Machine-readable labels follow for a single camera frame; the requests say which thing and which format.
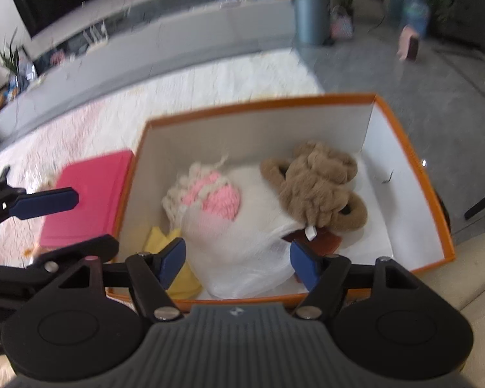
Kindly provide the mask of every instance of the brown leather item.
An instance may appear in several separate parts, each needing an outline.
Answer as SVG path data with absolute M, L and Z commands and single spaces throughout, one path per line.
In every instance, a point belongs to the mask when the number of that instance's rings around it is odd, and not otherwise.
M 316 238 L 309 241 L 306 237 L 305 229 L 300 229 L 282 237 L 287 242 L 292 242 L 295 239 L 307 245 L 316 255 L 324 256 L 334 253 L 340 244 L 341 236 L 336 236 L 327 228 L 316 228 Z

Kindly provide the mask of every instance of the reddish-brown object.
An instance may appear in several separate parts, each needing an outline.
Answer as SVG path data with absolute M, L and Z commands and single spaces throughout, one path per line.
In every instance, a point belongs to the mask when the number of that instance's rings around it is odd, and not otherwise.
M 79 194 L 73 210 L 47 216 L 40 246 L 63 247 L 97 236 L 117 237 L 124 183 L 134 155 L 123 150 L 68 165 L 56 188 L 72 187 Z
M 305 229 L 300 229 L 284 236 L 282 239 L 292 242 L 295 239 L 307 245 L 312 251 L 319 256 L 332 254 L 336 251 L 341 243 L 341 236 L 336 236 L 327 228 L 316 228 L 316 238 L 309 241 L 306 237 Z

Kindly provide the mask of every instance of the gray floor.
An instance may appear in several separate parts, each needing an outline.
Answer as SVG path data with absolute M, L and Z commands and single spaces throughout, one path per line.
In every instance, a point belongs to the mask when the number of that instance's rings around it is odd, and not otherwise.
M 351 42 L 299 48 L 327 92 L 376 92 L 402 123 L 451 218 L 456 243 L 485 232 L 485 210 L 463 214 L 485 196 L 485 62 L 437 53 L 423 42 L 415 63 L 400 62 L 397 32 L 360 28 Z

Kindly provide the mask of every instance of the yellow cloth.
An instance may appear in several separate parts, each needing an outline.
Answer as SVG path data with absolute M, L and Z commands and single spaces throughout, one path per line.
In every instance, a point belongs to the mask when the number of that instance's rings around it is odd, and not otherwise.
M 180 236 L 180 229 L 174 229 L 168 236 L 165 236 L 161 229 L 158 228 L 158 226 L 155 226 L 149 233 L 149 238 L 147 239 L 144 250 L 147 253 L 158 254 L 170 244 L 174 238 L 179 238 Z M 189 264 L 185 261 L 185 264 L 172 282 L 171 287 L 167 289 L 167 294 L 172 299 L 189 299 L 199 294 L 202 289 L 200 282 L 196 276 L 194 276 Z

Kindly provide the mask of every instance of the stuffed toy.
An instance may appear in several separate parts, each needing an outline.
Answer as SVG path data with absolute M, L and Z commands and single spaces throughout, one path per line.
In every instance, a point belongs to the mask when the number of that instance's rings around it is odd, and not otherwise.
M 317 142 L 299 145 L 294 153 L 293 161 L 261 163 L 262 176 L 278 193 L 281 207 L 308 226 L 337 232 L 361 229 L 368 218 L 365 203 L 343 186 L 356 176 L 356 161 Z

